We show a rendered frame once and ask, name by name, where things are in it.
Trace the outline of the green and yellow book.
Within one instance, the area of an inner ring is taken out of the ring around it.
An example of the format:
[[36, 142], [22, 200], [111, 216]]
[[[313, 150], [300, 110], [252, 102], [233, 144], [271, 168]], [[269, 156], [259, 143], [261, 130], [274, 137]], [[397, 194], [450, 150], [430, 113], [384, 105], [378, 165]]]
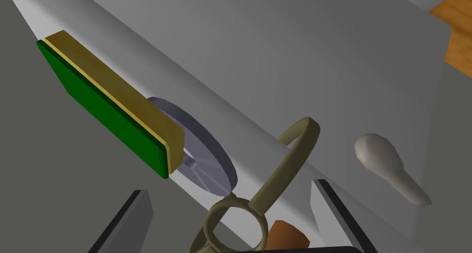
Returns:
[[67, 93], [168, 178], [183, 160], [183, 129], [65, 30], [37, 41]]

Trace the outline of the pale grey spoon-shaped utensil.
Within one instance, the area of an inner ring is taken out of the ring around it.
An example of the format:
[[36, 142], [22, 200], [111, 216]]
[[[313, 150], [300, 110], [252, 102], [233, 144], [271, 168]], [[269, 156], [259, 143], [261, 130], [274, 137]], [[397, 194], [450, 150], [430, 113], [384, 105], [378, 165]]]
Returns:
[[387, 181], [393, 188], [418, 207], [430, 206], [427, 193], [405, 171], [404, 164], [393, 144], [378, 134], [365, 134], [354, 144], [357, 159], [371, 172]]

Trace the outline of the brown rounded block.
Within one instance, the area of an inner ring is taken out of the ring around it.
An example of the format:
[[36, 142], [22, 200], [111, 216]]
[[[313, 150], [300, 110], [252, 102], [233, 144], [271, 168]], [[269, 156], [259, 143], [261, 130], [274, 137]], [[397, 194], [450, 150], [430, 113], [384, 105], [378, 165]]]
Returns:
[[286, 250], [309, 248], [310, 241], [293, 225], [277, 220], [268, 232], [268, 239], [264, 250]]

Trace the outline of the grey round plate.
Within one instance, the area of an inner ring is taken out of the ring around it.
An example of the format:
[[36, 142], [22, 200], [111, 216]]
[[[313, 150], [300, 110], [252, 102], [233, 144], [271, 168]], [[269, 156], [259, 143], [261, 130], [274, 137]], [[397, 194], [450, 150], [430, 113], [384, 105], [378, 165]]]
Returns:
[[162, 98], [149, 101], [184, 131], [183, 162], [178, 171], [201, 189], [228, 196], [237, 184], [231, 159], [210, 132], [187, 112]]

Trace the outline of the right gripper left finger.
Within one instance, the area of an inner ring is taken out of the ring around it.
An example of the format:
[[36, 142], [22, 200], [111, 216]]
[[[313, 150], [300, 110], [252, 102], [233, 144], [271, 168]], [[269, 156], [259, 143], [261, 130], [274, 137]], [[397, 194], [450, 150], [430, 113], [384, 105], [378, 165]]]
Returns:
[[140, 253], [152, 218], [149, 192], [135, 190], [88, 253]]

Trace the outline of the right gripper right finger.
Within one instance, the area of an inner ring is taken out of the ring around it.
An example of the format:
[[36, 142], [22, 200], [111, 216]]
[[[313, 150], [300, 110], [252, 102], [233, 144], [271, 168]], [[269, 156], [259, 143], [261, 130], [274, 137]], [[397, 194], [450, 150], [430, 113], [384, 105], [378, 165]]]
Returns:
[[354, 247], [377, 253], [373, 243], [325, 179], [312, 181], [310, 205], [319, 234], [327, 247]]

